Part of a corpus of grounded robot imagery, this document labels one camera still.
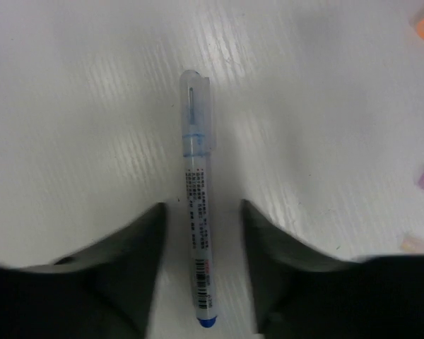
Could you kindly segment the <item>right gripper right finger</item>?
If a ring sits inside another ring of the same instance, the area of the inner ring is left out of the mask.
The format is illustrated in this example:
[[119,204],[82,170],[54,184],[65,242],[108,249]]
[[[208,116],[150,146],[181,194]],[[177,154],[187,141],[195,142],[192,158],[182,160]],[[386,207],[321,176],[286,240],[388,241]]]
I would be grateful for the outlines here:
[[257,333],[265,338],[424,338],[424,255],[343,261],[240,207]]

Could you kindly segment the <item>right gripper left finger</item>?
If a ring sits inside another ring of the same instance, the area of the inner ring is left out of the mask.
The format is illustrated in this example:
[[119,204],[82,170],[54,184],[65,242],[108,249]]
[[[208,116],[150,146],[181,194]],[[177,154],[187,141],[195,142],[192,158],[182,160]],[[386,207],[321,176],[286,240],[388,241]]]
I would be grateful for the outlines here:
[[0,338],[144,338],[166,229],[157,203],[54,263],[0,265]]

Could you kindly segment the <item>blue clear pen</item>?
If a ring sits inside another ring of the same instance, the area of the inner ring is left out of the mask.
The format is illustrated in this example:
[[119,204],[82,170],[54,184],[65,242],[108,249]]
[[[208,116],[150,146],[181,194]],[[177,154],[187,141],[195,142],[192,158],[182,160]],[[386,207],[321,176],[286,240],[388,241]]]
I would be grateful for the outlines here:
[[208,161],[211,153],[210,80],[197,71],[187,70],[180,76],[179,86],[192,297],[199,324],[204,328],[211,328],[216,323],[218,311],[208,199]]

